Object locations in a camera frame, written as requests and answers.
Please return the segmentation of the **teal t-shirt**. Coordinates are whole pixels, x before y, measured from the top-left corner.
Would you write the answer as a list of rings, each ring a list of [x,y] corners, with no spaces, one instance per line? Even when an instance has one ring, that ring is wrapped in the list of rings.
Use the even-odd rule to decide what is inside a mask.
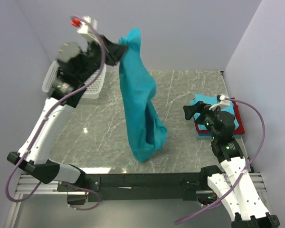
[[[120,38],[119,43],[129,48],[119,64],[128,143],[135,159],[144,163],[163,148],[168,130],[152,104],[156,82],[140,56],[140,30],[132,29],[126,37]]]

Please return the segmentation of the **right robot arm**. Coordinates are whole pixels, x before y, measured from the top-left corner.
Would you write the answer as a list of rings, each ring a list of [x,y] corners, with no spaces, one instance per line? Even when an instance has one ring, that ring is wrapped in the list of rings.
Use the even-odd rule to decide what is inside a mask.
[[[212,189],[217,199],[198,212],[175,221],[184,223],[207,210],[223,205],[233,228],[277,228],[280,221],[262,202],[248,172],[242,150],[234,138],[235,116],[223,111],[233,100],[221,98],[215,105],[198,101],[183,107],[185,119],[191,120],[196,113],[196,124],[206,127],[212,137],[211,148],[221,167],[208,166],[200,171],[199,185]]]

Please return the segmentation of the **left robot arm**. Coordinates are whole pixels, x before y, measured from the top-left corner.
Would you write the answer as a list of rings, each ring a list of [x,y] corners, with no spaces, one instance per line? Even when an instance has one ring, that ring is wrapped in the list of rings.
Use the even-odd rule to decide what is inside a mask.
[[[112,43],[103,35],[100,38],[104,60],[101,47],[95,41],[89,42],[85,51],[76,42],[60,47],[57,77],[47,94],[43,112],[24,145],[7,156],[9,162],[44,184],[68,182],[75,191],[82,190],[86,184],[83,170],[52,161],[49,153],[57,134],[86,91],[88,78],[105,65],[115,66],[128,50],[127,45]]]

